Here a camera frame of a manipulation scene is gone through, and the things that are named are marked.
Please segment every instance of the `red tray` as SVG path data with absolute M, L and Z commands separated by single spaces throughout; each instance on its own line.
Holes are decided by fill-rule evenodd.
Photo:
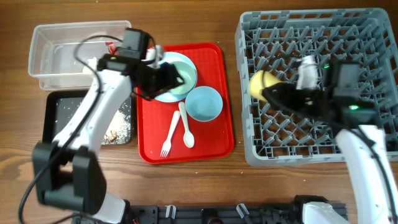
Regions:
M 198 86 L 210 86 L 223 98 L 221 114 L 209 122 L 199 122 L 188 115 L 189 128 L 195 137 L 195 145 L 184 145 L 184 127 L 178 122 L 172 137 L 172 148 L 166 158 L 160 156 L 163 142 L 169 132 L 178 102 L 162 103 L 137 98 L 138 148 L 143 160 L 150 164 L 186 162 L 227 156 L 234 147 L 233 127 L 226 84 L 223 53 L 213 43 L 166 46 L 168 52 L 184 54 L 192 60 L 198 71 Z

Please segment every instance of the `clear plastic bin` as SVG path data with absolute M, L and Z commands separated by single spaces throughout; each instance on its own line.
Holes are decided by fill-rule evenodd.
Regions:
M 30 45 L 28 73 L 39 79 L 43 90 L 71 90 L 88 88 L 92 74 L 83 73 L 83 65 L 73 58 L 73 50 L 83 39 L 92 35 L 111 35 L 123 38 L 131 27 L 129 21 L 75 22 L 39 25 Z M 108 53 L 107 38 L 93 39 L 84 44 L 79 56 L 82 60 L 101 58 Z

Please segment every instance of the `wooden surface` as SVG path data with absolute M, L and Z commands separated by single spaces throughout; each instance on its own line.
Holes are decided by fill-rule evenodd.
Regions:
M 236 147 L 224 159 L 151 166 L 139 157 L 137 139 L 104 147 L 99 156 L 108 190 L 133 205 L 235 205 L 289 202 L 295 195 L 322 195 L 347 203 L 357 222 L 354 194 L 344 163 L 297 167 L 250 167 L 244 159 L 241 84 L 234 32 L 245 11 L 382 7 L 398 31 L 397 1 L 135 1 L 95 0 L 29 4 L 0 0 L 0 223 L 17 223 L 17 207 L 33 178 L 30 155 L 41 139 L 48 92 L 27 73 L 34 27 L 63 22 L 129 20 L 162 45 L 214 42 L 226 62 Z M 398 164 L 392 164 L 397 177 Z M 28 199 L 29 223 L 48 223 L 68 214 Z

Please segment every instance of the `plate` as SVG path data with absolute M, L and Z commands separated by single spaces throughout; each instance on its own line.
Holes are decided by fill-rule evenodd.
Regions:
M 189 64 L 194 69 L 194 71 L 196 72 L 196 75 L 198 76 L 198 71 L 197 71 L 195 64 L 193 64 L 193 62 L 187 56 L 185 56 L 183 54 L 176 53 L 176 52 L 166 52 L 166 53 L 164 53 L 163 59 L 159 63 L 162 64 L 165 62 L 168 62 L 168 63 L 185 62 L 185 63 Z M 197 78 L 194 86 L 192 87 L 192 89 L 194 89 L 196 87 L 197 82 L 198 82 L 198 78 Z M 182 95 L 174 95 L 174 94 L 167 92 L 167 93 L 163 93 L 159 96 L 156 96 L 155 100 L 164 102 L 164 103 L 175 103 L 175 102 L 183 100 L 185 97 L 187 97 L 189 92 L 190 91 L 188 91 L 187 93 L 182 94 Z

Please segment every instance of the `plastic grid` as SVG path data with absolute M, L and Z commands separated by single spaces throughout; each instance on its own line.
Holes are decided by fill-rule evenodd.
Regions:
M 397 159 L 398 93 L 394 75 L 398 77 L 398 56 L 384 10 L 245 12 L 235 38 L 248 163 L 272 166 L 343 161 L 327 125 L 274 111 L 270 104 L 249 96 L 249 80 L 258 70 L 270 70 L 285 82 L 297 81 L 291 59 L 281 58 L 266 66 L 271 58 L 281 55 L 314 55 L 319 88 L 323 88 L 322 68 L 329 59 L 359 61 L 361 99 L 379 108 L 389 157 Z

